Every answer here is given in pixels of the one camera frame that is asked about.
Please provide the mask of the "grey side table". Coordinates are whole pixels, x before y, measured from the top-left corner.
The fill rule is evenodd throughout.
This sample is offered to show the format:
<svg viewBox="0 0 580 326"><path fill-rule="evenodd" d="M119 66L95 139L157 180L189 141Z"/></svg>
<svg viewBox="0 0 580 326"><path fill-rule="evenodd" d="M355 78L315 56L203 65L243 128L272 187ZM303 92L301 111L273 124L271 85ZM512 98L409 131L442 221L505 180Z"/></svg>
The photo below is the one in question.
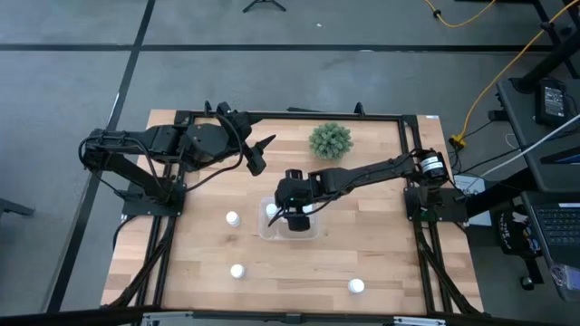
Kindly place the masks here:
<svg viewBox="0 0 580 326"><path fill-rule="evenodd" d="M564 83L566 93L575 99L579 119L524 155L525 173L541 192L580 192L580 80ZM497 89L520 146L527 147L554 130L535 122L535 94L518 91L512 81L499 82Z"/></svg>

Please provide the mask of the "green artificial plant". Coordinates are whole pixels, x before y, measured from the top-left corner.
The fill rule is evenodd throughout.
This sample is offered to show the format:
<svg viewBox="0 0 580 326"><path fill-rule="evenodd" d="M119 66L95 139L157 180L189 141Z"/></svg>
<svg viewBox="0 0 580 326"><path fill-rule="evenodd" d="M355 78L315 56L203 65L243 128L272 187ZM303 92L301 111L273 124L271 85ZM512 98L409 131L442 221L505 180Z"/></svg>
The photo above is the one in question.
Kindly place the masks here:
<svg viewBox="0 0 580 326"><path fill-rule="evenodd" d="M309 136L309 148L319 159L341 159L352 147L351 131L336 122L319 125Z"/></svg>

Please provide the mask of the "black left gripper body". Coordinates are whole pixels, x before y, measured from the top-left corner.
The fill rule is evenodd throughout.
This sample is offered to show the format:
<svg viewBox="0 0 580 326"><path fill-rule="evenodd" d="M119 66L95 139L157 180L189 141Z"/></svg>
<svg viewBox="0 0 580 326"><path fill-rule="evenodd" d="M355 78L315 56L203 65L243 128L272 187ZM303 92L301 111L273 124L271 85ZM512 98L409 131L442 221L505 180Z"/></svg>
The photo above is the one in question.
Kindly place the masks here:
<svg viewBox="0 0 580 326"><path fill-rule="evenodd" d="M227 102L217 106L217 146L219 149L248 149L247 137L252 132L250 115L245 111L232 109Z"/></svg>

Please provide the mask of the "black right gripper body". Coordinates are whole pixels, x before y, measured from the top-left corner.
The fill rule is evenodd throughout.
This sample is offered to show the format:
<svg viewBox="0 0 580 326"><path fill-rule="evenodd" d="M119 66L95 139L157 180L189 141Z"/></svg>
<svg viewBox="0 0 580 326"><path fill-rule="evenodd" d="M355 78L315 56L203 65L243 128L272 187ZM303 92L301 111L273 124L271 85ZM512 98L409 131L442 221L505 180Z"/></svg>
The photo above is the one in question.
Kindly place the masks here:
<svg viewBox="0 0 580 326"><path fill-rule="evenodd" d="M288 223L288 228L293 232L305 232L311 228L309 216L305 214L285 214L285 220Z"/></svg>

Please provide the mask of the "silver metal bracket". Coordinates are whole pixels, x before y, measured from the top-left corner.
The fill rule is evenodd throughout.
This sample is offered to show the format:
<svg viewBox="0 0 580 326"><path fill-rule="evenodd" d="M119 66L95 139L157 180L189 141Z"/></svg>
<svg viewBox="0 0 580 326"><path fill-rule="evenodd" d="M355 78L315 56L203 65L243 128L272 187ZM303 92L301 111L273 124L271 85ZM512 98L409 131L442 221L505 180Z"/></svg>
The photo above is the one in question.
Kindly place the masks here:
<svg viewBox="0 0 580 326"><path fill-rule="evenodd" d="M447 326L444 320L425 317L394 316L393 326Z"/></svg>
<svg viewBox="0 0 580 326"><path fill-rule="evenodd" d="M148 312L142 315L140 326L192 326L192 312Z"/></svg>

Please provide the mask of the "black furniture foot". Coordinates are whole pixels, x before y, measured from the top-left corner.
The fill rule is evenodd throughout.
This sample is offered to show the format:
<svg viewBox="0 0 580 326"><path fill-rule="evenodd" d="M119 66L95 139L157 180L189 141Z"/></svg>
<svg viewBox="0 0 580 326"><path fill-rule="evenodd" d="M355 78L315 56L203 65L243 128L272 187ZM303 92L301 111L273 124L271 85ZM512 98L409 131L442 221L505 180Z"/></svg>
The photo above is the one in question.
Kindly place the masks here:
<svg viewBox="0 0 580 326"><path fill-rule="evenodd" d="M0 198L0 217L4 213L14 213L20 216L31 216L34 213L34 209Z"/></svg>

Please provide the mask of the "black aluminium table frame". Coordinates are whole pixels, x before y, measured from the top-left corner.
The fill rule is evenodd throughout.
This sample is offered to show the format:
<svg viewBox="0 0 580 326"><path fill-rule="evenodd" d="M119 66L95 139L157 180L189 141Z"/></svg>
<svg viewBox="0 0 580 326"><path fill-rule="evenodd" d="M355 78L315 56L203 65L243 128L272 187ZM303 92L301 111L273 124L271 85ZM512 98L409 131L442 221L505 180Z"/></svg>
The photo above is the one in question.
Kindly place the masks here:
<svg viewBox="0 0 580 326"><path fill-rule="evenodd" d="M348 128L353 150L344 168L375 163L404 151L446 148L436 116L265 112L251 141L276 135L265 152L266 170L219 164L185 180L207 182L188 194L171 227L172 242L130 305L173 311L302 312L412 315L480 311L482 302L465 233L452 222L416 225L407 217L396 179L354 190L320 212L319 235L309 241L259 236L261 199L273 195L289 168L324 167L308 148L318 125ZM227 223L235 211L239 227ZM235 279L233 264L246 267ZM347 283L364 281L362 293Z"/></svg>

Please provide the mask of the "clear plastic container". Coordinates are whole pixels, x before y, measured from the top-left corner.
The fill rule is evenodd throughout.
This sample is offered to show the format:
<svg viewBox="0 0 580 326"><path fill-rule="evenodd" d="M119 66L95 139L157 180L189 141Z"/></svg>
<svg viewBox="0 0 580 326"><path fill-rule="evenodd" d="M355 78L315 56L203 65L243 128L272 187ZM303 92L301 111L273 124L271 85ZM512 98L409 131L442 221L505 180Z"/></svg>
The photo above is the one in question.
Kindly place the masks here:
<svg viewBox="0 0 580 326"><path fill-rule="evenodd" d="M550 267L556 291L565 302L580 302L580 270L564 264Z"/></svg>

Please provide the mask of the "black bag white print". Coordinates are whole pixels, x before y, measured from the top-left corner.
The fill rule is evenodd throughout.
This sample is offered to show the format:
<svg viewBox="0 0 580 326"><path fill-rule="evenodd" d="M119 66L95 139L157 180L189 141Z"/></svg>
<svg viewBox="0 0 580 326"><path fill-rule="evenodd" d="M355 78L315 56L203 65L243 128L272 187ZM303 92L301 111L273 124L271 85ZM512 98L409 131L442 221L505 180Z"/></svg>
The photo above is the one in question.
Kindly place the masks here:
<svg viewBox="0 0 580 326"><path fill-rule="evenodd" d="M542 255L523 205L501 211L497 222L500 248L504 254L522 259L535 259Z"/></svg>

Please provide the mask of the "clear plastic basket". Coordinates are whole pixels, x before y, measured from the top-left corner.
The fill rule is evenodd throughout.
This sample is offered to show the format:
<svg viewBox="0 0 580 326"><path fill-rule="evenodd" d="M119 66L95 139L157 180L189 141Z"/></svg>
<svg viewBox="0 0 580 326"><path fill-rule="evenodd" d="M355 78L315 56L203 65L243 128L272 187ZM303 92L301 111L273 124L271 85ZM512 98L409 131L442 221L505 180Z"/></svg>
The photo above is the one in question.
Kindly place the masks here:
<svg viewBox="0 0 580 326"><path fill-rule="evenodd" d="M269 219L266 216L266 206L276 204L273 197L263 197L260 202L257 218L259 236L268 241L309 241L319 235L321 223L317 214L310 215L311 228L305 232L293 232L288 228L288 223L284 218L279 218L275 223L269 226Z"/></svg>

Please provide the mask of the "black crossbar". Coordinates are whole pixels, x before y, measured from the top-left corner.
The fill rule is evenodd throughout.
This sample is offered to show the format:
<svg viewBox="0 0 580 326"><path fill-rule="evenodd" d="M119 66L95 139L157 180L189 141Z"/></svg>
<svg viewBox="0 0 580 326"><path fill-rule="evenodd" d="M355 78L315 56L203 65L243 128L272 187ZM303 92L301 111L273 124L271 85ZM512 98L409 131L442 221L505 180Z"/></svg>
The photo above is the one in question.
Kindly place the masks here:
<svg viewBox="0 0 580 326"><path fill-rule="evenodd" d="M192 312L194 319L216 319L233 321L277 321L289 325L308 322L366 322L392 325L394 316L367 314L325 314L302 312L218 312L218 311L173 311L156 306L100 308L95 310L46 312L37 314L0 317L0 326L119 326L141 321L148 312ZM447 326L565 326L553 322L518 321L486 315L468 315L433 312L423 316L444 320Z"/></svg>

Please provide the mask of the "black stand leg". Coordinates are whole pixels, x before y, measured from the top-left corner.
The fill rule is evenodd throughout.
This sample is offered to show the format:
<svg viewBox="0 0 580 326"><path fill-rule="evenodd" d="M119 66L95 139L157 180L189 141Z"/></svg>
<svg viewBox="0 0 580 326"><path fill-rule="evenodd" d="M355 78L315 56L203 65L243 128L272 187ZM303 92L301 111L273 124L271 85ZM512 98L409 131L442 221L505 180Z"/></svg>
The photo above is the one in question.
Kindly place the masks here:
<svg viewBox="0 0 580 326"><path fill-rule="evenodd" d="M541 31L547 32L554 48L549 55L537 64L531 71L512 84L521 93L531 93L539 82L545 79L555 68L563 64L573 79L580 79L580 71L572 64L570 57L580 50L580 5L571 5L565 10L570 15L572 24L567 27L565 40L561 41L553 23L549 23L547 13L540 0L527 0L531 3L540 18Z"/></svg>

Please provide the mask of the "black laptop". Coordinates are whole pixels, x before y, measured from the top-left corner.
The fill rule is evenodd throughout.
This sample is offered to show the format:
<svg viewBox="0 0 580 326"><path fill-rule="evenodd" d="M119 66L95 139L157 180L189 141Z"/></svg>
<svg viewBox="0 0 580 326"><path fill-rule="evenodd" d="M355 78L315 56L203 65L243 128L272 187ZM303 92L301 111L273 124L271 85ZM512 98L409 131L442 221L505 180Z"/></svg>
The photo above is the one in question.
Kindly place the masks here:
<svg viewBox="0 0 580 326"><path fill-rule="evenodd" d="M521 193L544 256L580 269L580 193Z"/></svg>

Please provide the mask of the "white paper sheet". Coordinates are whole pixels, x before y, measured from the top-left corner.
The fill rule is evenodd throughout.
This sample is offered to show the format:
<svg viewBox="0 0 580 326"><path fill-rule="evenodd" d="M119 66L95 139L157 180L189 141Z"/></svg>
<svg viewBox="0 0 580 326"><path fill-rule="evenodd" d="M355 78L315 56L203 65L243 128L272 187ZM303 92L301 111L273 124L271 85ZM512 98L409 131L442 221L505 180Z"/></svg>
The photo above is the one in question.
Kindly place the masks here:
<svg viewBox="0 0 580 326"><path fill-rule="evenodd" d="M454 184L466 195L477 195L486 189L485 181L477 177L456 175L454 177ZM469 225L492 226L489 211L471 217L469 219Z"/></svg>

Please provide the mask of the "black power adapter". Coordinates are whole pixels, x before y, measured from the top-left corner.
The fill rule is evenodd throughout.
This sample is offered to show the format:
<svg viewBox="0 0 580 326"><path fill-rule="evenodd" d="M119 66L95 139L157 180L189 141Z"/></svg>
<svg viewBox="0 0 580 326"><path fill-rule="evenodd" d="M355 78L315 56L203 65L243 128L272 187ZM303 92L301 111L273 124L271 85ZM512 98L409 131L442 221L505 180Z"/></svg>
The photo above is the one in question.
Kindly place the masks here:
<svg viewBox="0 0 580 326"><path fill-rule="evenodd" d="M536 123L558 127L569 120L566 86L555 79L543 79L536 91Z"/></svg>

